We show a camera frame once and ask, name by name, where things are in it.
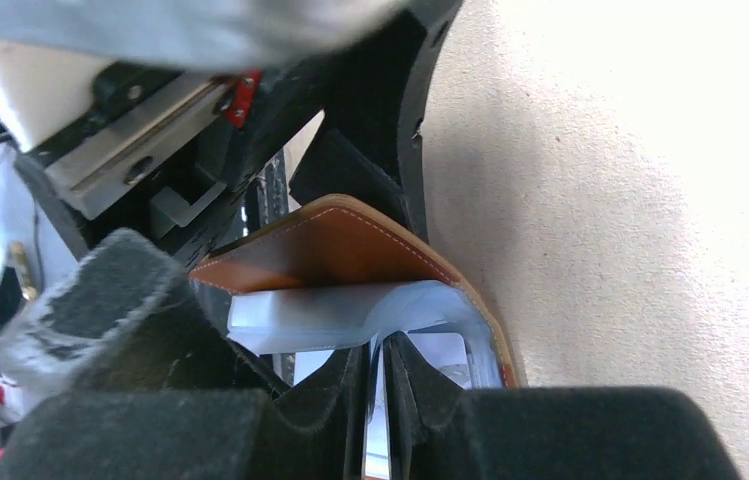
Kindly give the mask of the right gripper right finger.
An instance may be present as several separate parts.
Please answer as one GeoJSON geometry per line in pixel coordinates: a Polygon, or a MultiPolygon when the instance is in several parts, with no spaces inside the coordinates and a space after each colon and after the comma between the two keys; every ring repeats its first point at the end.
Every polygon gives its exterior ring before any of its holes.
{"type": "Polygon", "coordinates": [[[735,479],[703,411],[655,387],[463,389],[383,345],[395,479],[735,479]]]}

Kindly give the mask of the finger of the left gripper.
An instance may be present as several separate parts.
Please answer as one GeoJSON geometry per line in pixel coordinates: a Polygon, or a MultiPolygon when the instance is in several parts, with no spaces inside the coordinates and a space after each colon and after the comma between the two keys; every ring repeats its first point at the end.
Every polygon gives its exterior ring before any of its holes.
{"type": "Polygon", "coordinates": [[[343,55],[324,119],[291,178],[294,200],[304,205],[327,194],[350,195],[428,238],[421,126],[461,5],[411,1],[343,55]]]}

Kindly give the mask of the tan leather card holder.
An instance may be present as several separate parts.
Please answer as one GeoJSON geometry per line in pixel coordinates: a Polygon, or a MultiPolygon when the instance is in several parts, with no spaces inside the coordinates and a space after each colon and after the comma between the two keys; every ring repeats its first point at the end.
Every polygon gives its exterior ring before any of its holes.
{"type": "Polygon", "coordinates": [[[370,346],[393,478],[501,471],[478,417],[483,397],[520,386],[504,327],[456,267],[385,214],[328,195],[210,253],[191,278],[232,295],[230,336],[251,349],[370,346]]]}

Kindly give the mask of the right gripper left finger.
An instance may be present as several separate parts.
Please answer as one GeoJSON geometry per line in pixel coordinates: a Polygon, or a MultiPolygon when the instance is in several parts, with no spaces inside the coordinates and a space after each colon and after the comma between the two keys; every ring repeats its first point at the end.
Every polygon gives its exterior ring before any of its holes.
{"type": "Polygon", "coordinates": [[[74,391],[14,429],[0,479],[359,479],[370,349],[260,389],[74,391]]]}

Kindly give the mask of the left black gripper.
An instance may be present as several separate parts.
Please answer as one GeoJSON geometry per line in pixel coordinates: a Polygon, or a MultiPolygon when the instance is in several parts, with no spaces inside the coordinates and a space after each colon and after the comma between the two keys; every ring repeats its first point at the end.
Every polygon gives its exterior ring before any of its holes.
{"type": "MultiPolygon", "coordinates": [[[[182,74],[120,118],[92,116],[15,168],[60,240],[81,258],[120,228],[186,266],[227,233],[252,180],[321,108],[337,60],[252,80],[182,74]]],[[[207,319],[182,265],[120,229],[0,331],[0,373],[42,395],[68,390],[255,388],[281,379],[207,319]]]]}

